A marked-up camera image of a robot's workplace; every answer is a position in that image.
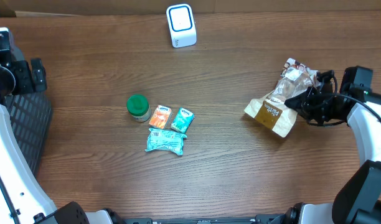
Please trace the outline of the beige Pantree snack bag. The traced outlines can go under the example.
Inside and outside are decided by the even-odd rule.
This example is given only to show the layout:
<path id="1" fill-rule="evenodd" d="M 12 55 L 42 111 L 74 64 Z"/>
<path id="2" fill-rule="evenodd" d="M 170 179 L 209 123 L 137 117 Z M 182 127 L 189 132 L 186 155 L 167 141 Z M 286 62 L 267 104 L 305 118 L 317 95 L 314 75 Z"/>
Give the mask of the beige Pantree snack bag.
<path id="1" fill-rule="evenodd" d="M 293 58 L 287 59 L 276 87 L 265 96 L 252 99 L 244 109 L 258 123 L 282 138 L 295 124 L 297 112 L 285 105 L 285 101 L 300 95 L 311 86 L 318 86 L 318 71 Z"/>

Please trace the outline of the teal Kleenex tissue pack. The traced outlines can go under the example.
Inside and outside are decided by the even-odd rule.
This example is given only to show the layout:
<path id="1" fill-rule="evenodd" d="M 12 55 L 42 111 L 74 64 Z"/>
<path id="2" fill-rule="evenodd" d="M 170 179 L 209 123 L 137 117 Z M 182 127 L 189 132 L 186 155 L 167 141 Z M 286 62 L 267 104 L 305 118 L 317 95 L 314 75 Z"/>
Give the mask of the teal Kleenex tissue pack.
<path id="1" fill-rule="evenodd" d="M 185 134 L 191 125 L 191 122 L 194 120 L 194 117 L 195 116 L 193 112 L 185 108 L 180 108 L 176 114 L 176 117 L 171 123 L 171 129 Z"/>

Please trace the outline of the orange snack packet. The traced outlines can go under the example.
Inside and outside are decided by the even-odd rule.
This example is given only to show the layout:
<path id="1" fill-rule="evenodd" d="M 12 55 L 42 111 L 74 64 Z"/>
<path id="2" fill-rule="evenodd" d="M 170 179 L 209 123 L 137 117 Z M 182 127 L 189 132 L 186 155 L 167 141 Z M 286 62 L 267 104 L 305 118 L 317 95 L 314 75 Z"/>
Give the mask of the orange snack packet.
<path id="1" fill-rule="evenodd" d="M 164 129 L 171 115 L 172 109 L 170 107 L 158 105 L 149 120 L 149 125 L 153 128 Z"/>

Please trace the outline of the teal snack packet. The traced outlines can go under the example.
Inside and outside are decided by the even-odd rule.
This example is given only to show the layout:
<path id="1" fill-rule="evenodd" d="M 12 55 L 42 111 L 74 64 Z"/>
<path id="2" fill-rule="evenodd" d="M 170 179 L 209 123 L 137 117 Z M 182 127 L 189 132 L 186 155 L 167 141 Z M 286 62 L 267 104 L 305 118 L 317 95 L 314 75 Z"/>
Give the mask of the teal snack packet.
<path id="1" fill-rule="evenodd" d="M 149 128 L 149 131 L 146 152 L 171 151 L 178 156 L 183 155 L 184 140 L 187 139 L 186 134 L 156 128 Z"/>

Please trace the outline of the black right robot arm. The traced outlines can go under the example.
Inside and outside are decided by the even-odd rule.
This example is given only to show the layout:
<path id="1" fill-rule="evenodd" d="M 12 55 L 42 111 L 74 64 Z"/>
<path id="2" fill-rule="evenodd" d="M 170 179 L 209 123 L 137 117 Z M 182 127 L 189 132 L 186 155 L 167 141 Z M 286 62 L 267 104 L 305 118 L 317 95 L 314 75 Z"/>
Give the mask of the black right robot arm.
<path id="1" fill-rule="evenodd" d="M 347 123 L 355 136 L 360 168 L 332 203 L 298 203 L 273 223 L 381 223 L 381 95 L 361 86 L 340 93 L 309 87 L 285 104 L 318 126 L 330 119 Z"/>

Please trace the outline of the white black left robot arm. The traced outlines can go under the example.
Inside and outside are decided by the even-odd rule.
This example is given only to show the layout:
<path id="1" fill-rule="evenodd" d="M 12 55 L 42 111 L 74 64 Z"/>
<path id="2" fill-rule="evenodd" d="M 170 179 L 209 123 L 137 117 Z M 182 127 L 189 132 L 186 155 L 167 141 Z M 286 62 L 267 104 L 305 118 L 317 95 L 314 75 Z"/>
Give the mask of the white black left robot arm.
<path id="1" fill-rule="evenodd" d="M 4 98 L 17 75 L 0 64 L 0 223 L 112 223 L 106 210 L 85 212 L 76 202 L 57 208 L 31 172 L 14 137 Z"/>

